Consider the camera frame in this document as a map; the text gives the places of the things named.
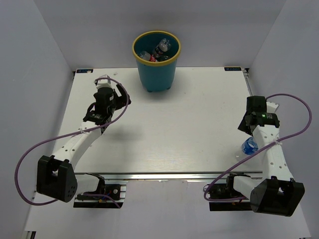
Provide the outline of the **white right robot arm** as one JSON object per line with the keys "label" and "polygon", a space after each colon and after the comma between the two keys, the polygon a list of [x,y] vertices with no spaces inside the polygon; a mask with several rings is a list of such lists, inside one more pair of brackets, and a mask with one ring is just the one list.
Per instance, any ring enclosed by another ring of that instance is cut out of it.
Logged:
{"label": "white right robot arm", "polygon": [[250,201],[256,213],[290,217],[301,201],[305,188],[296,182],[291,174],[282,146],[279,144],[280,122],[275,113],[267,111],[265,97],[247,98],[246,113],[239,130],[253,136],[260,153],[262,180],[257,181],[246,175],[234,175],[226,184],[226,195],[232,199],[243,195]]}

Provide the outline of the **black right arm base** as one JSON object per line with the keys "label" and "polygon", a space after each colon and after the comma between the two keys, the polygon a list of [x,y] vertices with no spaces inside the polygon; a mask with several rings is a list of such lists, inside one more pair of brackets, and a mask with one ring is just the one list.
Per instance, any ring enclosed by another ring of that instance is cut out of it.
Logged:
{"label": "black right arm base", "polygon": [[209,210],[211,212],[231,212],[231,211],[252,211],[250,202],[246,198],[244,200],[235,200],[243,195],[233,189],[235,176],[249,177],[244,173],[230,173],[225,183],[214,184],[208,190],[210,199],[216,199],[218,202],[209,202]]}

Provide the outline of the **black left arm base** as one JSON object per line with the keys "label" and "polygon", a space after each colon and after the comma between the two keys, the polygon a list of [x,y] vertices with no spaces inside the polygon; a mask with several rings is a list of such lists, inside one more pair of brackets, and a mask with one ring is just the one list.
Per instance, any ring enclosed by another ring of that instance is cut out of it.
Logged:
{"label": "black left arm base", "polygon": [[74,208],[119,209],[122,207],[127,181],[114,175],[80,174],[77,178],[77,191]]}

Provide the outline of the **red label plastic bottle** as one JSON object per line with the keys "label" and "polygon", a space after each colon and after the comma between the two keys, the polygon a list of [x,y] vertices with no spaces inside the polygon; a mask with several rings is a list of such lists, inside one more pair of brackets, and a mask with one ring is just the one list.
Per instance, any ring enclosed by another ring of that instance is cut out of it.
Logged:
{"label": "red label plastic bottle", "polygon": [[158,62],[158,60],[152,56],[151,54],[149,54],[147,51],[142,51],[139,53],[139,57],[145,61],[149,61],[149,62]]}

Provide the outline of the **black label clear bottle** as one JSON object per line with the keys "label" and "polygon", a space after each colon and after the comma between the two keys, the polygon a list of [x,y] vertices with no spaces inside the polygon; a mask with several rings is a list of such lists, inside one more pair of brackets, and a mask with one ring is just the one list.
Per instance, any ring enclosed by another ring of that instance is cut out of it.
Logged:
{"label": "black label clear bottle", "polygon": [[159,58],[171,48],[171,42],[167,38],[163,38],[159,44],[153,49],[153,56]]}

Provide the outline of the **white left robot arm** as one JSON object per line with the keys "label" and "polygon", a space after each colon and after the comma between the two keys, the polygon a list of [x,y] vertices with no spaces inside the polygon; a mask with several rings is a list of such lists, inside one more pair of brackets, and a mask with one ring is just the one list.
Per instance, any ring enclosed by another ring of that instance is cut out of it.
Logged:
{"label": "white left robot arm", "polygon": [[87,173],[84,179],[76,178],[74,169],[84,155],[107,127],[114,123],[114,112],[126,110],[131,103],[125,88],[112,79],[95,80],[97,88],[95,101],[88,107],[79,129],[51,156],[42,156],[37,163],[36,191],[58,201],[69,202],[78,194],[99,199],[107,196],[104,178]]}

